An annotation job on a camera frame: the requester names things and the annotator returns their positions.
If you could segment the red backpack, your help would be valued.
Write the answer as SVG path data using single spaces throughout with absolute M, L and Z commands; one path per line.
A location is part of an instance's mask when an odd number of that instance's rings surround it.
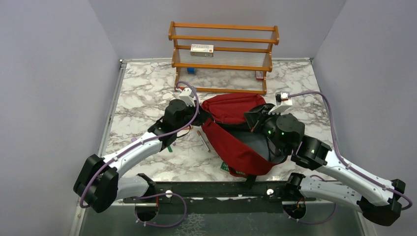
M 200 107 L 211 114 L 202 126 L 209 143 L 230 169 L 248 176 L 263 176 L 287 160 L 265 135 L 251 132 L 243 116 L 265 104 L 254 93 L 230 93 L 205 100 Z

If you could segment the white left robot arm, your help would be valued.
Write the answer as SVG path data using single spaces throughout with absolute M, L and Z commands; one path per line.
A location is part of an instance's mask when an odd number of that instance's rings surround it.
M 180 99 L 171 100 L 164 116 L 136 141 L 106 156 L 93 154 L 86 159 L 73 186 L 73 191 L 81 198 L 80 206 L 101 213 L 119 199 L 152 200 L 155 189 L 149 185 L 149 179 L 122 176 L 141 161 L 170 146 L 181 130 L 201 126 L 209 118 L 211 114 L 198 104 L 187 106 Z

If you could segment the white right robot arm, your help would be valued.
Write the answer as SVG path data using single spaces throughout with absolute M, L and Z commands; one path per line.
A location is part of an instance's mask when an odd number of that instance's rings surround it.
M 391 226 L 401 215 L 400 195 L 405 183 L 373 175 L 346 159 L 339 159 L 329 145 L 305 135 L 305 125 L 292 114 L 271 113 L 274 105 L 259 105 L 244 113 L 251 132 L 261 133 L 291 161 L 312 171 L 336 179 L 339 183 L 319 181 L 291 173 L 284 186 L 290 200 L 318 198 L 346 205 L 362 213 L 367 220 Z

